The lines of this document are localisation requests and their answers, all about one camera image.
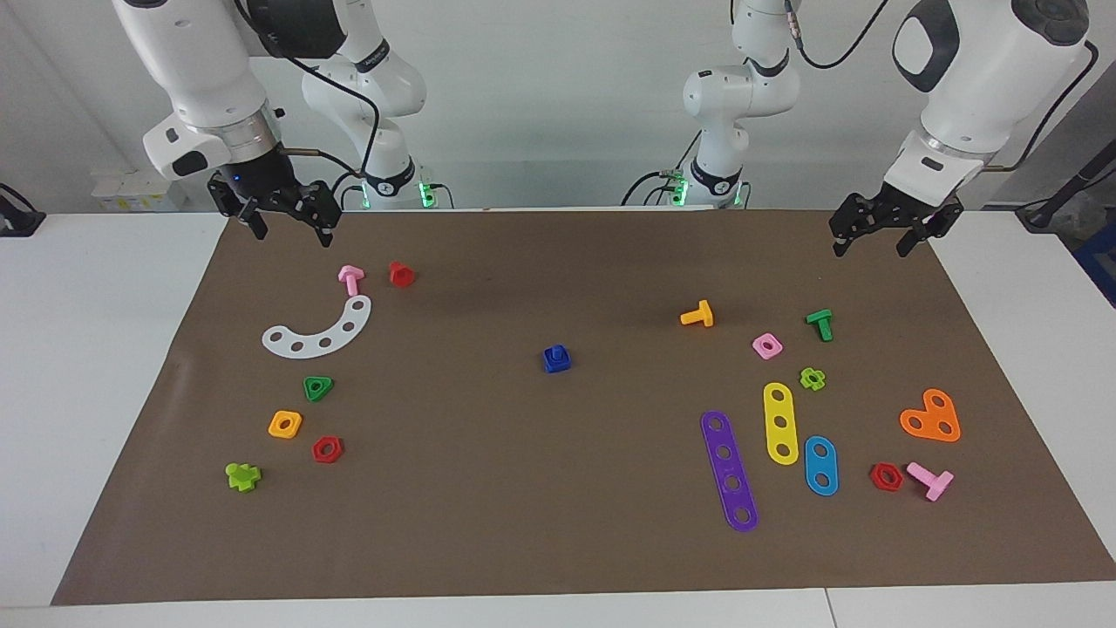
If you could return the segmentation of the white curved perforated plate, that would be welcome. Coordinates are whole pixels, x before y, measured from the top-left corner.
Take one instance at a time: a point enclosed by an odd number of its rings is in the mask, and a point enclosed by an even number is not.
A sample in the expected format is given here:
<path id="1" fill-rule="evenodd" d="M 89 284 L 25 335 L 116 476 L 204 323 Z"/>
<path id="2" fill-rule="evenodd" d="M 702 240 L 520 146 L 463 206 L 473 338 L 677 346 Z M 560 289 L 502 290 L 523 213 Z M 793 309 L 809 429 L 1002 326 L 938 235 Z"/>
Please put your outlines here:
<path id="1" fill-rule="evenodd" d="M 354 342 L 371 319 L 371 297 L 356 294 L 347 299 L 337 322 L 323 332 L 296 334 L 287 326 L 276 325 L 262 334 L 262 346 L 287 360 L 321 358 Z"/>

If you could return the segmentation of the orange heart-shaped plate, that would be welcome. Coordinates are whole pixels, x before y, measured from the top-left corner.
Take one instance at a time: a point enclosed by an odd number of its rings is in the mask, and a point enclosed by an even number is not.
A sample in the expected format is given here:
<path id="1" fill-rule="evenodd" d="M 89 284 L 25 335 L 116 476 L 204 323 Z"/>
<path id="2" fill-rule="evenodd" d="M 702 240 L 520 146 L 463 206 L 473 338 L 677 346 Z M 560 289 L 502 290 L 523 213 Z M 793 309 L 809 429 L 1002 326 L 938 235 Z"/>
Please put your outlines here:
<path id="1" fill-rule="evenodd" d="M 944 390 L 929 388 L 923 394 L 924 408 L 902 410 L 898 416 L 901 429 L 920 439 L 958 442 L 962 429 L 954 402 Z"/>

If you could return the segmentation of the yellow three-hole plate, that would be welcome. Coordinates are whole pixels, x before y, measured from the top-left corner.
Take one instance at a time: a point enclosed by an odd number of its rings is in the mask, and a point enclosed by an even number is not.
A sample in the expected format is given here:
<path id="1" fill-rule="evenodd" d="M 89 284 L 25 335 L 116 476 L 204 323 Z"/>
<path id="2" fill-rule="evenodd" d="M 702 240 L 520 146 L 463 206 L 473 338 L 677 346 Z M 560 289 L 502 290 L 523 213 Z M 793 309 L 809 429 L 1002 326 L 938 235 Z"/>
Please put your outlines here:
<path id="1" fill-rule="evenodd" d="M 766 452 L 781 466 L 792 466 L 799 458 L 799 438 L 792 390 L 780 381 L 764 385 Z"/>

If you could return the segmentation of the blue crate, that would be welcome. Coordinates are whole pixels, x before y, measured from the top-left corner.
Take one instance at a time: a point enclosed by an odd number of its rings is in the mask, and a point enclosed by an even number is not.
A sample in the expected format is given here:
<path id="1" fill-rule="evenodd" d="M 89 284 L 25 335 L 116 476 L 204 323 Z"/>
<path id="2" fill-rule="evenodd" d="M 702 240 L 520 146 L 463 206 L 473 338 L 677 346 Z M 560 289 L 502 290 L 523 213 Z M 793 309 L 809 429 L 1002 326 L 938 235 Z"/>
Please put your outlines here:
<path id="1" fill-rule="evenodd" d="M 1072 251 L 1072 258 L 1116 309 L 1116 222 L 1085 240 Z"/>

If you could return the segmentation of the blue two-hole plate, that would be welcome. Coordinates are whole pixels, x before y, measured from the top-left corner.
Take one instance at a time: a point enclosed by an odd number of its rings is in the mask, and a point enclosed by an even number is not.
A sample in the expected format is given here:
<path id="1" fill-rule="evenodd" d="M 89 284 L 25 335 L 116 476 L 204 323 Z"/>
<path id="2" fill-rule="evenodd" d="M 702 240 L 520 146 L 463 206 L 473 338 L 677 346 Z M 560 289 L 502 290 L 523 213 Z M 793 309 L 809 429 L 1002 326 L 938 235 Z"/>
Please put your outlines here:
<path id="1" fill-rule="evenodd" d="M 840 458 L 833 441 L 812 434 L 804 445 L 806 487 L 822 497 L 833 497 L 840 489 Z"/>

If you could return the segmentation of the black clamp device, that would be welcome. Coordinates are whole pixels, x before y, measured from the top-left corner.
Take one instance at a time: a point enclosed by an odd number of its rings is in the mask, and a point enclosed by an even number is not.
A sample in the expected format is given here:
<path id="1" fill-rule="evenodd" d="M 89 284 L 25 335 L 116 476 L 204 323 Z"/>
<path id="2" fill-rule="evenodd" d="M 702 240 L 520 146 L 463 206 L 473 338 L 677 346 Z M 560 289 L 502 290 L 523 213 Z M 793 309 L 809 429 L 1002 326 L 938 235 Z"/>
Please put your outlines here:
<path id="1" fill-rule="evenodd" d="M 0 236 L 32 236 L 45 218 L 25 195 L 0 182 Z"/>

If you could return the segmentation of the purple four-hole plate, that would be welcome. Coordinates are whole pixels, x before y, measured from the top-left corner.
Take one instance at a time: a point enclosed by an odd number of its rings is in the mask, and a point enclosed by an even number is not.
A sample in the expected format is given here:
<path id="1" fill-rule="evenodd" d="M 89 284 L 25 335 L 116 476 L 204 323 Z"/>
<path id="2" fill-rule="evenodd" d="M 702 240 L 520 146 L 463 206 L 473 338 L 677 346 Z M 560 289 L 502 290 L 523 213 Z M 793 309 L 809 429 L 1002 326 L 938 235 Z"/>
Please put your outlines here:
<path id="1" fill-rule="evenodd" d="M 700 426 L 727 524 L 738 533 L 753 531 L 759 513 L 731 421 L 722 410 L 705 410 Z"/>

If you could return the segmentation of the brown table mat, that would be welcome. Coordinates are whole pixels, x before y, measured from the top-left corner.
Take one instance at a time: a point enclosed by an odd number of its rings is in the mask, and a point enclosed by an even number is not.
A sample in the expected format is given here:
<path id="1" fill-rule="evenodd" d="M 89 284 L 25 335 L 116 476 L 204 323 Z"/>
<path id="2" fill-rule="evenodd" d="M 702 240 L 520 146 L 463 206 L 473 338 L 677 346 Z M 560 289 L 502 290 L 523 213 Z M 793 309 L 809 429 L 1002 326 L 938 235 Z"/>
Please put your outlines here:
<path id="1" fill-rule="evenodd" d="M 936 253 L 894 234 L 833 254 L 821 212 L 347 215 L 330 248 L 227 225 L 52 603 L 561 595 L 1116 579 Z M 415 271 L 391 286 L 389 262 Z M 365 270 L 371 319 L 314 360 Z M 682 326 L 710 302 L 715 323 Z M 833 310 L 833 342 L 805 316 Z M 775 334 L 785 352 L 751 342 Z M 571 367 L 546 373 L 546 347 Z M 820 392 L 799 381 L 826 374 Z M 335 381 L 323 400 L 304 378 Z M 771 461 L 764 385 L 793 394 L 799 458 Z M 958 442 L 901 429 L 947 393 Z M 304 416 L 294 439 L 276 410 Z M 700 419 L 733 426 L 759 524 L 723 516 Z M 312 458 L 324 434 L 344 441 Z M 833 441 L 840 489 L 806 487 Z M 920 462 L 954 480 L 934 503 Z M 262 470 L 248 493 L 227 465 Z M 904 476 L 874 486 L 876 462 Z"/>

